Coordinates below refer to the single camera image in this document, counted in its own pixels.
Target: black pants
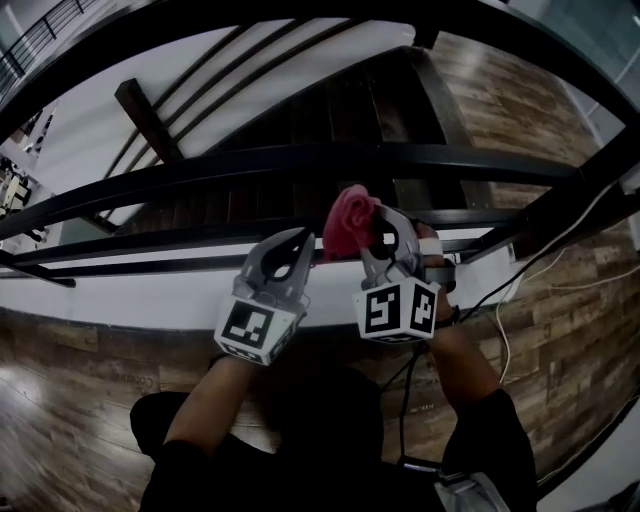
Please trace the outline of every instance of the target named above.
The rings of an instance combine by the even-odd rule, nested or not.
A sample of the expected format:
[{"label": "black pants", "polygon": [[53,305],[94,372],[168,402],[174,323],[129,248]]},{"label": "black pants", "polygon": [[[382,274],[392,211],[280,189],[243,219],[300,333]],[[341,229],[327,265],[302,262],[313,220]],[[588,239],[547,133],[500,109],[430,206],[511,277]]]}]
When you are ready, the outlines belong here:
[{"label": "black pants", "polygon": [[[131,429],[142,453],[156,460],[169,426],[187,393],[156,393],[136,402]],[[350,368],[336,367],[296,386],[278,407],[282,444],[278,457],[288,459],[362,462],[380,460],[383,424],[380,389]],[[229,434],[216,451],[216,459],[258,463],[270,454]]]}]

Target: black sleeve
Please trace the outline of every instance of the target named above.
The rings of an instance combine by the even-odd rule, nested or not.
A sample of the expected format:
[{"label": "black sleeve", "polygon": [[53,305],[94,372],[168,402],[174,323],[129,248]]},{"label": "black sleeve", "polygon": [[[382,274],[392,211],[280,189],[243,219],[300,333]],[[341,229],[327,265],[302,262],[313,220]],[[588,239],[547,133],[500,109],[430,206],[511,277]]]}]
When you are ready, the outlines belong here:
[{"label": "black sleeve", "polygon": [[207,502],[211,459],[185,441],[162,447],[151,480],[142,496],[140,510],[200,510]]},{"label": "black sleeve", "polygon": [[442,470],[446,474],[484,473],[511,510],[536,509],[531,443],[511,397],[502,389],[459,412]]}]

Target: person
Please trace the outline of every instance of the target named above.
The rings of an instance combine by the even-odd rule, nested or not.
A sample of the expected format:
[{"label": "person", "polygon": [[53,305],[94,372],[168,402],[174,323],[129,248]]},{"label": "person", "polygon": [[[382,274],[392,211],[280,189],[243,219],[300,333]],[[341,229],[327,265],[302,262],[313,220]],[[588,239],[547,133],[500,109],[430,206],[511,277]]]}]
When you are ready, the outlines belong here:
[{"label": "person", "polygon": [[[425,225],[417,231],[421,238],[437,236]],[[444,260],[429,256],[425,264],[444,265]],[[451,314],[442,291],[436,320]],[[428,343],[458,417],[442,474],[482,473],[508,510],[534,511],[531,445],[497,373],[463,325],[437,330]],[[282,443],[275,454],[230,435],[259,371],[251,362],[223,356],[191,394],[158,393],[135,404],[132,431],[141,451],[156,463],[141,511],[343,505],[450,510],[434,473],[381,462],[380,388],[353,369],[326,369],[296,386],[285,400]]]}]

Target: red cloth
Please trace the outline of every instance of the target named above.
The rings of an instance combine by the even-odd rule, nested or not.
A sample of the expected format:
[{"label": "red cloth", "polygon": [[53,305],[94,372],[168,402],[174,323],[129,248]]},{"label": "red cloth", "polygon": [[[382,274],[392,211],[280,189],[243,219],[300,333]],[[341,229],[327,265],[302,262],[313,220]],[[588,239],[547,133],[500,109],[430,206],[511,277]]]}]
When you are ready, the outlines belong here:
[{"label": "red cloth", "polygon": [[343,258],[377,240],[371,217],[380,199],[370,197],[362,185],[342,191],[333,203],[322,234],[325,261]]}]

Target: forearm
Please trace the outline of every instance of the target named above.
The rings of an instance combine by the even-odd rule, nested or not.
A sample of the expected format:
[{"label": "forearm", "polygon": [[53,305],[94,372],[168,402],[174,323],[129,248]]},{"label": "forearm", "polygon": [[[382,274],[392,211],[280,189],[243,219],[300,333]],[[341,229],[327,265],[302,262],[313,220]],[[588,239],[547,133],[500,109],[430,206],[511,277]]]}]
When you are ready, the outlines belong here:
[{"label": "forearm", "polygon": [[258,369],[235,357],[217,361],[178,410],[165,443],[187,441],[213,455],[231,429]]},{"label": "forearm", "polygon": [[447,400],[458,411],[500,388],[500,378],[462,325],[436,331],[429,342]]}]

